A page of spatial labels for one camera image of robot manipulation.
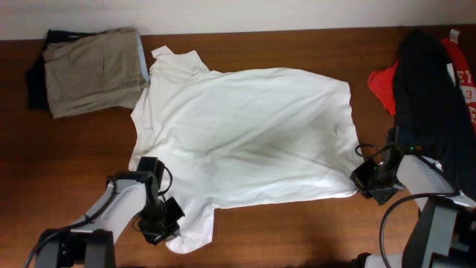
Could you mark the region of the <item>white robot print t-shirt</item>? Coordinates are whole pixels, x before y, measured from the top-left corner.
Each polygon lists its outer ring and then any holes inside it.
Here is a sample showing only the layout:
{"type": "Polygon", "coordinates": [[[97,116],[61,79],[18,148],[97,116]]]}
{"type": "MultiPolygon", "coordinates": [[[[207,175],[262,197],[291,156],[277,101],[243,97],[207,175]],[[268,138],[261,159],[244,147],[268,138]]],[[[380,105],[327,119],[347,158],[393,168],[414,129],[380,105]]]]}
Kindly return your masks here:
{"type": "Polygon", "coordinates": [[[152,56],[129,168],[143,156],[168,168],[167,194],[184,212],[171,252],[209,244],[218,208],[355,193],[362,160],[346,82],[295,68],[212,71],[197,52],[166,46],[152,56]]]}

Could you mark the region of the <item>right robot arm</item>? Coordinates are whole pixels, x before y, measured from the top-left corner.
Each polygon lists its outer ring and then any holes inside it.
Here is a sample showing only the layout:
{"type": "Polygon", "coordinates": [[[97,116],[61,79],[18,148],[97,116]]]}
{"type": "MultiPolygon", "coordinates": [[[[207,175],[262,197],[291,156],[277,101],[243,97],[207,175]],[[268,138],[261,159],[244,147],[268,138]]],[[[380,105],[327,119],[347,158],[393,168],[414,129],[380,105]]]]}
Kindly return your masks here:
{"type": "Polygon", "coordinates": [[[409,196],[393,203],[379,227],[377,255],[362,253],[354,267],[474,267],[475,201],[444,177],[435,161],[414,147],[390,143],[382,148],[385,160],[377,164],[372,156],[350,175],[358,192],[378,204],[385,204],[398,191],[409,196]],[[419,218],[402,252],[385,250],[385,227],[400,205],[414,201],[419,218]]]}

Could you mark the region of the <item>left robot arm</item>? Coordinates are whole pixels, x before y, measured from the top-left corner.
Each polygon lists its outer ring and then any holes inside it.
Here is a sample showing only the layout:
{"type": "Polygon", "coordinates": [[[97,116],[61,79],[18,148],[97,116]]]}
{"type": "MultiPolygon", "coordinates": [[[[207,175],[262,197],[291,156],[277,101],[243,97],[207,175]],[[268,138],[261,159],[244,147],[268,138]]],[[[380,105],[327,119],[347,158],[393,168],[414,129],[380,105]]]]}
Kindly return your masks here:
{"type": "Polygon", "coordinates": [[[29,267],[115,267],[115,242],[133,218],[135,230],[157,245],[175,235],[184,217],[174,198],[165,199],[152,171],[116,173],[101,198],[76,222],[47,229],[30,251],[29,267]]]}

